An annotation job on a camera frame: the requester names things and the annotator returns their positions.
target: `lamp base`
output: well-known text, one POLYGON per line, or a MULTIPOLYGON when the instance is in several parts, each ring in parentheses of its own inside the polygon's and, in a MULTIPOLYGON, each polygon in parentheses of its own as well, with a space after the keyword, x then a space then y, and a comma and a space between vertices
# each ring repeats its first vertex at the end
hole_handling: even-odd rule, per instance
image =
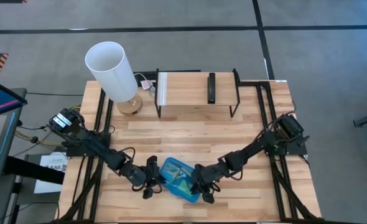
POLYGON ((142 109, 142 98, 138 94, 124 103, 117 103, 117 109, 124 115, 137 114, 142 109))

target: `wooden tabletop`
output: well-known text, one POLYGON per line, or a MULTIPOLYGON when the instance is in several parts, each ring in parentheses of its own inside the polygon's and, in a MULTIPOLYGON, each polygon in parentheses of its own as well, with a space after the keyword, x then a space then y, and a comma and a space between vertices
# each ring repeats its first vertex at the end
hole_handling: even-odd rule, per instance
POLYGON ((159 72, 157 104, 160 106, 237 105, 233 72, 215 72, 215 104, 208 104, 208 75, 209 72, 159 72))
MULTIPOLYGON (((271 81, 273 100, 279 116, 293 110, 289 87, 286 82, 271 81)), ((255 87, 239 88, 241 104, 234 118, 226 107, 165 106, 163 117, 157 117, 154 99, 147 91, 139 90, 144 106, 134 116, 124 116, 113 107, 111 124, 116 128, 112 134, 111 148, 116 150, 135 147, 136 165, 146 164, 152 155, 158 157, 162 166, 165 159, 174 157, 194 166, 215 164, 217 158, 247 146, 262 130, 261 115, 255 87)), ((96 81, 86 85, 81 114, 86 127, 95 122, 101 88, 96 81)), ((264 104, 267 105, 264 93, 264 104)), ((106 114, 105 103, 102 123, 106 114)), ((320 216, 312 178, 308 165, 299 156, 287 156, 294 191, 308 209, 320 216)), ((71 159, 67 165, 65 180, 60 194, 60 212, 64 214, 72 203, 81 158, 71 159)), ((79 191, 85 169, 81 172, 79 191)), ((243 179, 221 179, 221 192, 216 192, 215 203, 200 200, 190 203, 164 189, 161 194, 148 200, 142 192, 133 192, 124 177, 118 177, 106 165, 103 169, 101 190, 96 211, 96 222, 251 222, 278 221, 276 198, 272 183, 269 159, 260 152, 250 158, 244 167, 243 179)), ((286 193, 282 189, 286 215, 290 210, 286 193)), ((87 199, 85 217, 89 216, 91 193, 87 199)))

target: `white paper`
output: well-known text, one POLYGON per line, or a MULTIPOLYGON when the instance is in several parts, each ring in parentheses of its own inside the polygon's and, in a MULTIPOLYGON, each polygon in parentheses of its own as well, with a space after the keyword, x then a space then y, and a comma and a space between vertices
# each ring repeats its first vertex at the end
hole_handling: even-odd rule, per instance
MULTIPOLYGON (((62 154, 61 152, 53 152, 51 155, 41 156, 40 166, 66 172, 67 161, 65 154, 62 154)), ((61 184, 53 184, 41 180, 35 181, 35 194, 60 192, 61 190, 61 184)))

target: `white lamp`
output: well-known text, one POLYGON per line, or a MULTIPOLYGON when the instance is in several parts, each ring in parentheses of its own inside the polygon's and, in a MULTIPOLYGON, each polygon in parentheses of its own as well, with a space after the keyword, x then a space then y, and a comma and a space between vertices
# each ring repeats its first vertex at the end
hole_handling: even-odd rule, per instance
POLYGON ((138 85, 121 45, 116 42, 94 45, 85 55, 85 65, 122 114, 132 115, 141 110, 138 85))

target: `blue box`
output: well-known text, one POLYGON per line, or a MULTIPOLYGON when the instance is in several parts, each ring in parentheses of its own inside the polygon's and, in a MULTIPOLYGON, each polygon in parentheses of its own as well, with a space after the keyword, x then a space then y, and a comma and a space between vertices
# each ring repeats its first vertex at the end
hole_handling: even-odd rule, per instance
POLYGON ((193 186, 193 170, 194 168, 183 162, 168 157, 160 170, 160 174, 166 179, 163 187, 167 188, 172 194, 195 203, 200 194, 192 195, 190 192, 190 188, 193 186))

